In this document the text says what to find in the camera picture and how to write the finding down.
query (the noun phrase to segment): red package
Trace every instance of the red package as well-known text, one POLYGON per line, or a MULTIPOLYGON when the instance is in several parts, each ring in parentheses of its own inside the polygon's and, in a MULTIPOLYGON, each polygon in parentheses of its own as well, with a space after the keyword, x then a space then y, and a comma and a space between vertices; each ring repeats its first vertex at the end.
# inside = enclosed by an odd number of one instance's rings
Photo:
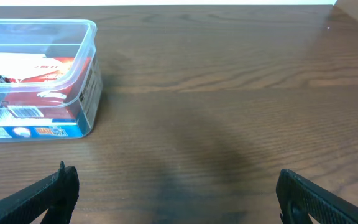
MULTIPOLYGON (((36 65, 34 77, 23 79, 8 78, 9 82, 46 83, 58 80, 71 68, 73 58, 48 58, 45 65, 36 65)), ((88 71, 90 60, 87 59, 77 81, 58 91, 9 93, 3 105, 16 118, 52 118, 75 119, 81 110, 79 102, 72 102, 80 92, 81 84, 88 71)))

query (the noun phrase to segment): clear plastic container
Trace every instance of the clear plastic container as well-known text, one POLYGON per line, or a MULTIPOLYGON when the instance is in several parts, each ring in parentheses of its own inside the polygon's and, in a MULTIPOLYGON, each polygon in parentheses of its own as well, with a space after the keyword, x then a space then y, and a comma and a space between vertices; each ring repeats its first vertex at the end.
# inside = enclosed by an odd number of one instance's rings
POLYGON ((92 130, 102 90, 95 35, 87 20, 0 19, 0 142, 92 130))

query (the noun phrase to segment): white background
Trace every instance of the white background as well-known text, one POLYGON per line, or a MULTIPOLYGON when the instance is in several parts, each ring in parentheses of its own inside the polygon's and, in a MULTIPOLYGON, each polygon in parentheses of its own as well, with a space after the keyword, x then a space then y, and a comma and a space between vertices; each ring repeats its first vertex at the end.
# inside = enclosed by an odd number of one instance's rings
POLYGON ((336 0, 0 0, 0 6, 100 6, 172 4, 335 4, 336 0))

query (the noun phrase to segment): wooden table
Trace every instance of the wooden table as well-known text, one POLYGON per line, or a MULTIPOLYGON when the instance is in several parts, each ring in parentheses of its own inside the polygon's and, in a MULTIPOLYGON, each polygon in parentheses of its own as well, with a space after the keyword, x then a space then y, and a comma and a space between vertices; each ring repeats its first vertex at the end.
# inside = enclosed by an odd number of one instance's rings
POLYGON ((76 166, 73 223, 280 223, 282 168, 358 206, 358 22, 331 6, 0 7, 91 19, 83 139, 0 144, 0 199, 76 166))

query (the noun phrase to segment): white circle on blue box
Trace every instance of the white circle on blue box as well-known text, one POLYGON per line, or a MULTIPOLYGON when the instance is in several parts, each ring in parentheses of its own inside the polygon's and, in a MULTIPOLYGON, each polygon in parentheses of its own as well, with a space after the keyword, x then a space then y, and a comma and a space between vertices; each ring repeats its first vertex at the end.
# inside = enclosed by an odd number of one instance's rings
POLYGON ((13 129, 13 132, 18 136, 23 136, 25 138, 31 137, 31 132, 28 128, 17 127, 13 129))

